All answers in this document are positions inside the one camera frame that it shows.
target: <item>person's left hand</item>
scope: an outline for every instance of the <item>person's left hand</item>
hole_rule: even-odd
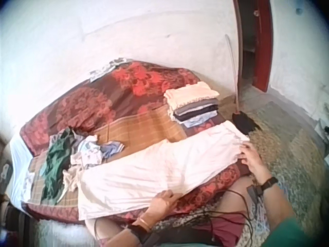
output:
[[[152,199],[150,207],[140,218],[152,228],[175,208],[181,196],[182,193],[173,193],[170,189],[158,193]]]

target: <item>hand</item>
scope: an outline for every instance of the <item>hand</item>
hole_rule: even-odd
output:
[[[140,218],[152,228],[157,222],[166,217],[177,204],[181,193],[174,194],[171,190],[164,190],[158,193],[151,201],[150,207]]]
[[[272,177],[271,172],[264,165],[253,144],[243,142],[240,146],[240,151],[241,154],[239,154],[238,158],[241,158],[241,162],[249,167],[249,170],[255,175],[261,185]]]

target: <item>bed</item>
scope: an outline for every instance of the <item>bed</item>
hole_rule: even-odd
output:
[[[97,134],[100,143],[109,140],[123,142],[126,146],[124,151],[111,158],[117,159],[165,138],[176,142],[223,122],[221,114],[188,129],[170,121],[164,92],[198,81],[199,78],[187,69],[129,61],[117,65],[92,82],[86,80],[80,83],[43,109],[20,131],[22,140],[33,156],[28,170],[35,172],[31,199],[22,203],[22,209],[37,219],[79,223],[77,191],[68,192],[55,206],[41,204],[44,181],[39,177],[39,169],[46,158],[49,136],[67,126]],[[201,207],[248,173],[245,165],[230,165],[206,184],[182,197],[174,213],[186,213]],[[111,218],[129,222],[143,210]]]

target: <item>wristwatch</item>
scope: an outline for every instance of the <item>wristwatch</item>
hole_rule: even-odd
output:
[[[134,234],[140,243],[145,243],[149,237],[149,233],[140,225],[128,225],[127,228]]]
[[[262,192],[264,192],[265,189],[272,187],[272,185],[276,184],[277,182],[278,179],[276,177],[271,177],[263,185],[261,185]]]

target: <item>door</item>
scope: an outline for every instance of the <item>door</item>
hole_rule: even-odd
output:
[[[272,64],[273,31],[269,0],[256,0],[256,47],[252,85],[266,92]]]

